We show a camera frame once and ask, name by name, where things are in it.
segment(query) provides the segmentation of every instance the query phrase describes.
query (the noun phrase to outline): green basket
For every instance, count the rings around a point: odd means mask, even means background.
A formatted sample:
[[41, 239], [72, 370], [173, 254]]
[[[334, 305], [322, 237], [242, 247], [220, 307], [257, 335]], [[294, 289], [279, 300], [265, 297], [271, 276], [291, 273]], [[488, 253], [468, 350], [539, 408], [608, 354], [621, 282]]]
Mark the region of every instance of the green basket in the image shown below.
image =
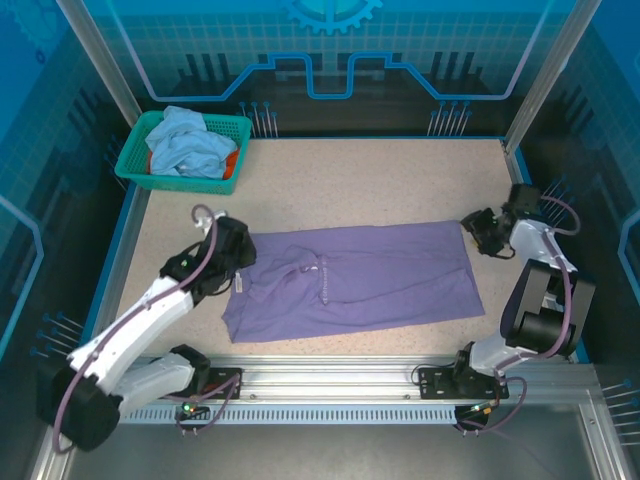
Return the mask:
[[213, 193], [216, 195], [231, 195], [236, 186], [238, 175], [247, 153], [249, 136], [251, 135], [251, 120], [241, 116], [202, 114], [207, 130], [232, 138], [238, 147], [238, 161], [233, 175], [228, 180], [212, 180], [209, 178], [173, 177], [168, 175], [151, 175], [147, 173], [149, 147], [144, 141], [162, 120], [162, 112], [143, 113], [129, 134], [124, 144], [118, 163], [116, 175], [128, 178], [142, 188], [149, 190], [172, 190], [179, 192]]

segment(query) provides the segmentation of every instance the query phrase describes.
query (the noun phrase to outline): speckled table surface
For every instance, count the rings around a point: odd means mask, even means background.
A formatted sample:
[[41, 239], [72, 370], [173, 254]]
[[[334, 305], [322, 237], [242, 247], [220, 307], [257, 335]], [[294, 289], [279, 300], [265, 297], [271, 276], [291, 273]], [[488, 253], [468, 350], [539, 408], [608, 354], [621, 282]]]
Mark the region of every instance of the speckled table surface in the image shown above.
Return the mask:
[[[172, 255], [201, 240], [191, 207], [225, 209], [252, 232], [461, 219], [506, 201], [511, 180], [498, 140], [286, 139], [250, 143], [231, 196], [154, 191], [129, 269], [120, 313]], [[187, 343], [206, 354], [402, 355], [455, 353], [498, 327], [520, 274], [517, 259], [481, 256], [465, 232], [485, 308], [482, 317], [391, 330], [232, 344], [221, 315], [228, 294], [205, 299], [149, 347]]]

